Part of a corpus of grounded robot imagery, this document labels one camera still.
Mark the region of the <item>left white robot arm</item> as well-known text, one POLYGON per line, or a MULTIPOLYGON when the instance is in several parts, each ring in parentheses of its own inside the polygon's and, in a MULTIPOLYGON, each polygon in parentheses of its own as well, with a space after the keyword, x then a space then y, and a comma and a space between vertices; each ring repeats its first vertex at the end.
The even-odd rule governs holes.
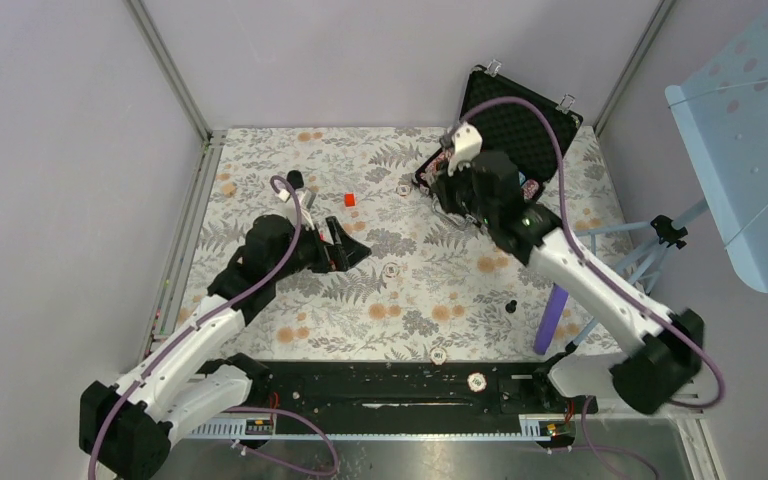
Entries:
POLYGON ((79 448, 123 479, 149 479, 172 447, 219 413, 256 411, 274 397, 271 370, 245 354, 212 360, 276 297, 278 281, 308 270, 345 272, 371 254, 337 221, 325 240, 315 227, 284 216, 258 217, 215 277, 194 315, 156 351, 112 385, 80 397, 79 448))

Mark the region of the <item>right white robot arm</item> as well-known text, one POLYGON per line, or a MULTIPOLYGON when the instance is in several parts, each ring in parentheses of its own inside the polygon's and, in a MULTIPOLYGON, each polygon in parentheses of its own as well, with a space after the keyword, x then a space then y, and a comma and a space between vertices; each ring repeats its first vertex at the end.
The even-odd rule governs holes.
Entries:
POLYGON ((480 227, 502 251, 564 289, 610 333, 622 353, 562 353, 536 373, 535 402, 557 412, 573 397, 618 398, 651 415, 671 402, 702 366, 704 322, 651 299, 588 252, 545 206, 524 198, 519 171, 501 151, 485 151, 476 127, 441 139, 443 160, 429 186, 441 208, 480 227))

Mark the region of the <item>single red poker chip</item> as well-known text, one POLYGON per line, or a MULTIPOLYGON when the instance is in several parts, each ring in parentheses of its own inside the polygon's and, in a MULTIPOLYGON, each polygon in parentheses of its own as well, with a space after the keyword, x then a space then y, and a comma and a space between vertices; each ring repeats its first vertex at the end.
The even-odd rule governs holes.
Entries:
POLYGON ((394 262, 389 262, 384 265, 382 273, 387 278, 395 278, 400 275, 400 267, 394 262))

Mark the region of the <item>falling red poker chip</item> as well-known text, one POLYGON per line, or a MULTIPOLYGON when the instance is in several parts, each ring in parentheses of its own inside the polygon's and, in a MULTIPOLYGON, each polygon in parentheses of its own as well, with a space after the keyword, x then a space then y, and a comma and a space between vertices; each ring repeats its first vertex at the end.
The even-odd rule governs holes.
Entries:
POLYGON ((447 358, 447 352, 442 347, 434 347, 429 351, 429 359, 433 365, 443 365, 447 361, 447 358))

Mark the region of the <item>black poker case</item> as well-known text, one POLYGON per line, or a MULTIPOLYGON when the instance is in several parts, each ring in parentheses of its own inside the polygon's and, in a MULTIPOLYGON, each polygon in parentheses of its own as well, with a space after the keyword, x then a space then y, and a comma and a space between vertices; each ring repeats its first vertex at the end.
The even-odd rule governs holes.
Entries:
MULTIPOLYGON (((468 76, 460 116, 441 137, 441 148, 415 171, 413 183, 434 197, 433 162, 443 151, 443 137, 458 125, 469 123, 481 134, 485 150, 505 152, 516 165, 519 179, 534 181, 540 193, 563 163, 581 122, 579 114, 563 110, 560 104, 478 66, 468 76)), ((534 206, 534 197, 523 197, 522 210, 506 219, 534 206)))

